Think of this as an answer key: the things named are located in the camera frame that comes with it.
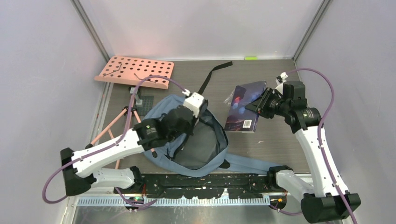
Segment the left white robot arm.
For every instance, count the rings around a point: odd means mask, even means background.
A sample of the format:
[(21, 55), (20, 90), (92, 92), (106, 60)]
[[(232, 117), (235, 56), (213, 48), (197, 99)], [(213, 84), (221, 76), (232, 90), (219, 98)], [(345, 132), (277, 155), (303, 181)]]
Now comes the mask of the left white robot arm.
[(125, 134), (89, 149), (60, 152), (65, 192), (77, 196), (95, 187), (117, 187), (132, 193), (142, 190), (143, 180), (138, 168), (124, 170), (104, 168), (122, 157), (139, 154), (174, 142), (181, 135), (191, 135), (198, 118), (207, 109), (189, 109), (179, 105), (158, 118), (144, 119)]

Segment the blue student backpack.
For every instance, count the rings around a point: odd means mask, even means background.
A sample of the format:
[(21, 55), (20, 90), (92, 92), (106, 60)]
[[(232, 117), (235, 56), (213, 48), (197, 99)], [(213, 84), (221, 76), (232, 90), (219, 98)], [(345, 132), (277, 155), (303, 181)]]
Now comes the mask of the blue student backpack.
[[(186, 96), (169, 95), (143, 118), (153, 119), (183, 105)], [(276, 163), (230, 154), (229, 140), (223, 126), (207, 109), (191, 135), (181, 135), (174, 142), (144, 152), (154, 164), (168, 171), (190, 177), (203, 177), (216, 169), (242, 173), (266, 174)]]

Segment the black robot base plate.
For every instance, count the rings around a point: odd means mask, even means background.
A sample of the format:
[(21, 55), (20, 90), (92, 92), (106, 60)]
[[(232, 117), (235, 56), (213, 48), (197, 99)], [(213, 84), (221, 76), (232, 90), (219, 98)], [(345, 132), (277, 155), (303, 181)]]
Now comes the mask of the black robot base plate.
[(123, 194), (138, 194), (148, 198), (192, 199), (220, 198), (227, 193), (230, 199), (259, 198), (264, 193), (284, 196), (286, 190), (276, 189), (264, 175), (244, 173), (212, 173), (204, 177), (178, 174), (143, 174), (132, 187), (120, 189)]

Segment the purple paperback book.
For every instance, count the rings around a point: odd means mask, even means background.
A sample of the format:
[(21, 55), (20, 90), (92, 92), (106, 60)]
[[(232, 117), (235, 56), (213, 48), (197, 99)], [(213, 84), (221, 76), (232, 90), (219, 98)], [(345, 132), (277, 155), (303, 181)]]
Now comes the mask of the purple paperback book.
[(266, 81), (237, 85), (225, 103), (230, 106), (224, 130), (226, 132), (254, 133), (259, 115), (246, 109), (265, 90)]

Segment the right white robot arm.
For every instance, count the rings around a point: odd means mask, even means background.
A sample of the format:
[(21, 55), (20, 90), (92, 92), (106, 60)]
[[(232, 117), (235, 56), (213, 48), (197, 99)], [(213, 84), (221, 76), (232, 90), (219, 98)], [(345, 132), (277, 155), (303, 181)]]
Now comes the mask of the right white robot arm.
[(361, 199), (349, 191), (331, 158), (323, 118), (316, 108), (308, 107), (305, 85), (301, 81), (286, 81), (275, 89), (266, 88), (245, 108), (267, 119), (283, 117), (301, 145), (311, 171), (312, 185), (286, 165), (270, 167), (267, 187), (275, 192), (284, 189), (295, 197), (311, 224), (352, 217)]

